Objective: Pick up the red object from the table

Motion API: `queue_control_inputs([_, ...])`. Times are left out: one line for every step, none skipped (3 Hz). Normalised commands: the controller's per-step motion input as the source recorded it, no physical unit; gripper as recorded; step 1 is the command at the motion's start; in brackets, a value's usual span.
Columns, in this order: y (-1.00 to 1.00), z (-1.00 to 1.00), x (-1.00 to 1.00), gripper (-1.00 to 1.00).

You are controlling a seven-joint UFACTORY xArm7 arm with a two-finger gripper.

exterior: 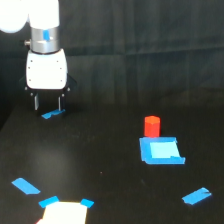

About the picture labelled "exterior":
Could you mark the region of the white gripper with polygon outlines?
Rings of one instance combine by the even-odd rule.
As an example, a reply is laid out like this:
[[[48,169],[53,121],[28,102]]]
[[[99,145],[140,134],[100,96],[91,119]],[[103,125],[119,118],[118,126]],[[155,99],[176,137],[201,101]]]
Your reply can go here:
[[[19,81],[25,90],[72,90],[77,82],[68,74],[65,52],[52,54],[28,52],[25,76]],[[34,112],[39,109],[39,94],[32,93]],[[58,97],[58,110],[65,110],[65,94]]]

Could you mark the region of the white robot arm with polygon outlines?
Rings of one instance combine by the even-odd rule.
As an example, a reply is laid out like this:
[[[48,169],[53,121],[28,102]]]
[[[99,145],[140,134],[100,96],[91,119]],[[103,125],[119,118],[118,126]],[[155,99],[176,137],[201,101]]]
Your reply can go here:
[[[65,93],[76,81],[68,75],[64,49],[60,47],[59,0],[0,0],[0,31],[17,33],[28,23],[31,38],[26,60],[26,85],[39,108],[38,90],[60,90],[58,112],[65,110]]]

